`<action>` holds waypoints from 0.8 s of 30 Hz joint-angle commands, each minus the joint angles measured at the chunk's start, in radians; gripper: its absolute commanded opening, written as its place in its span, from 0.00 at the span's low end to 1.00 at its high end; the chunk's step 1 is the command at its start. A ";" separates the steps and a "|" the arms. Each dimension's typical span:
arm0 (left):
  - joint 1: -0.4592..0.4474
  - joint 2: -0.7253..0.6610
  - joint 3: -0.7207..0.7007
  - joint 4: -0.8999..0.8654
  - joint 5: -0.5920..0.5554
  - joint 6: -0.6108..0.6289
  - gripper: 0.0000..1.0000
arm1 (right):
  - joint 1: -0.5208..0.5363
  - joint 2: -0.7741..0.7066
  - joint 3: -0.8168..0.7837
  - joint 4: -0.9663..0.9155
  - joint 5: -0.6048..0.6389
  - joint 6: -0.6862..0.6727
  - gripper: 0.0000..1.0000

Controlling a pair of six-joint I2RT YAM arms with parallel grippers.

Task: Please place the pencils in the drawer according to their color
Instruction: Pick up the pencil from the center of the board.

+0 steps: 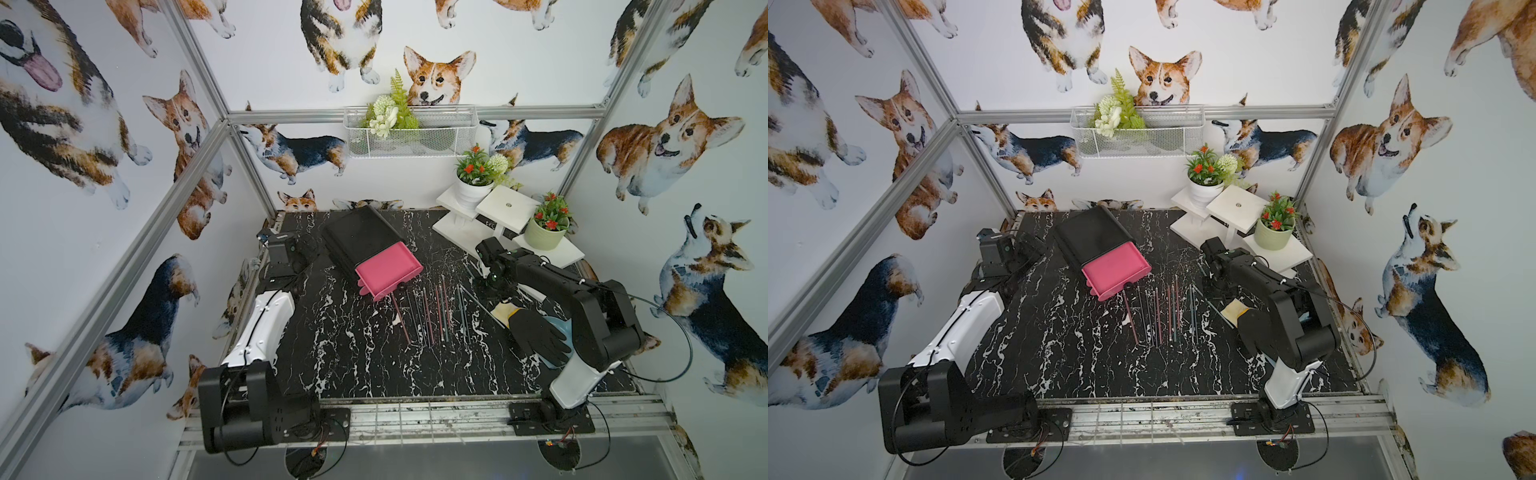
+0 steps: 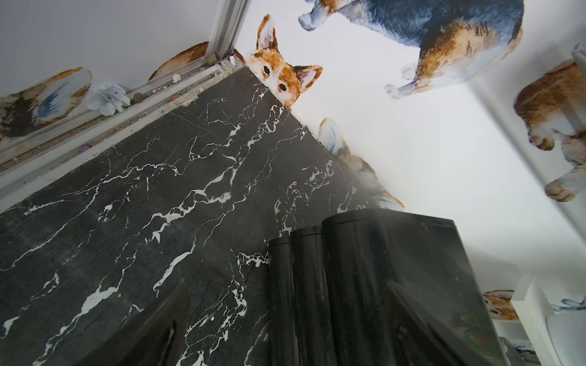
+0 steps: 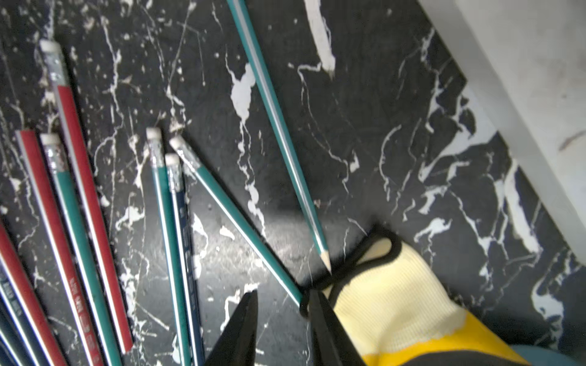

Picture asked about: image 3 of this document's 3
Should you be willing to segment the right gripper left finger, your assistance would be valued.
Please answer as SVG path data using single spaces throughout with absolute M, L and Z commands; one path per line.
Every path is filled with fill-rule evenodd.
M 258 292 L 242 297 L 204 365 L 253 366 L 256 358 Z

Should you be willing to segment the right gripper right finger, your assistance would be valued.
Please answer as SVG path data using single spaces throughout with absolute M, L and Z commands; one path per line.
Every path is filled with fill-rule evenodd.
M 308 319 L 314 365 L 365 365 L 326 297 L 309 292 Z

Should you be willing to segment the green pencil angled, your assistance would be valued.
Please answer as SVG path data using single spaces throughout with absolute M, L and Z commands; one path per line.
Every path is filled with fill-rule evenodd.
M 288 132 L 282 108 L 279 104 L 276 92 L 273 87 L 262 50 L 259 46 L 256 33 L 250 20 L 247 6 L 244 1 L 229 1 L 228 6 L 236 24 L 238 34 L 244 46 L 247 58 L 253 70 L 256 83 L 259 88 L 262 101 L 272 125 L 276 141 L 282 154 L 285 166 L 288 170 L 291 184 L 295 190 L 298 202 L 302 208 L 305 220 L 311 231 L 314 245 L 328 271 L 332 271 L 330 251 L 325 239 L 324 232 L 318 219 L 314 201 L 305 181 L 305 176 L 298 161 L 293 142 Z

